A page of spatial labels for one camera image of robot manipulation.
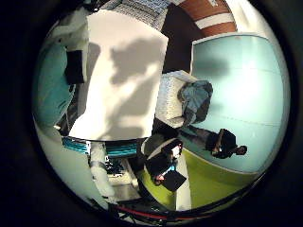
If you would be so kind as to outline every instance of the teal cushion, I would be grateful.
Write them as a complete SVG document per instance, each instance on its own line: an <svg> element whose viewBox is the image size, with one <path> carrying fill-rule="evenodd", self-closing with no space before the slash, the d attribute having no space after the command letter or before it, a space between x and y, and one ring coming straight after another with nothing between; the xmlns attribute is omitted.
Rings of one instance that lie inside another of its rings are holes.
<svg viewBox="0 0 303 227"><path fill-rule="evenodd" d="M38 57L33 84L33 114L39 124L54 126L66 112L75 89L70 89L64 71L65 47L54 43Z"/></svg>

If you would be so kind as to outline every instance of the teal wall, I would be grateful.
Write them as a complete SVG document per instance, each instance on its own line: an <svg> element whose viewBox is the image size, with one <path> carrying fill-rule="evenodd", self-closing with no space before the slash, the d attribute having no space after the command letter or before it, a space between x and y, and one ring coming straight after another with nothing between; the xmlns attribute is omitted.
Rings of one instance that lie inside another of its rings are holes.
<svg viewBox="0 0 303 227"><path fill-rule="evenodd" d="M213 97L205 122L196 127L229 129L238 145L246 145L244 156L225 160L189 145L192 151L217 165L255 172L273 151L281 126L283 83L276 55L264 38L232 35L193 46L192 75L213 85Z"/></svg>

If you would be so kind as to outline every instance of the yellow-green carpet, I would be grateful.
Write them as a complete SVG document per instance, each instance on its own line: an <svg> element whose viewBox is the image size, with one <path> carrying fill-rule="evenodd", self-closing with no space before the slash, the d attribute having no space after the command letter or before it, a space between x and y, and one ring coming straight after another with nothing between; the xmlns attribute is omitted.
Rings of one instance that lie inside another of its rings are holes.
<svg viewBox="0 0 303 227"><path fill-rule="evenodd" d="M212 165L186 149L183 149L183 155L187 162L192 208L223 199L242 189L256 177L256 173L241 174ZM162 185L154 185L149 173L145 170L140 171L137 177L156 200L169 210L175 209L174 193Z"/></svg>

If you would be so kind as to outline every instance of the laptop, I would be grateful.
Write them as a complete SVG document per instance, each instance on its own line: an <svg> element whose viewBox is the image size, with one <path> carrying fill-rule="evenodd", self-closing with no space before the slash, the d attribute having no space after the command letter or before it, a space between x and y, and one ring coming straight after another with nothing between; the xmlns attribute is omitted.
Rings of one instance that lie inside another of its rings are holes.
<svg viewBox="0 0 303 227"><path fill-rule="evenodd" d="M167 188L169 191L176 191L185 181L187 178L180 174L178 171L171 170L164 176L164 181L162 185Z"/></svg>

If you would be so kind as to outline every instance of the white desk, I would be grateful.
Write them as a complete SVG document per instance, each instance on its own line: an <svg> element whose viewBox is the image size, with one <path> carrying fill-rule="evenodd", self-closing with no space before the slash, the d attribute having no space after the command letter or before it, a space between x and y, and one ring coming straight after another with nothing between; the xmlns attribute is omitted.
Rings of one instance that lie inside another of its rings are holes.
<svg viewBox="0 0 303 227"><path fill-rule="evenodd" d="M95 65L88 61L92 76L80 88L86 103L79 103L85 112L69 135L91 140L150 136L169 39L118 12L100 10L87 18L89 40L99 54Z"/></svg>

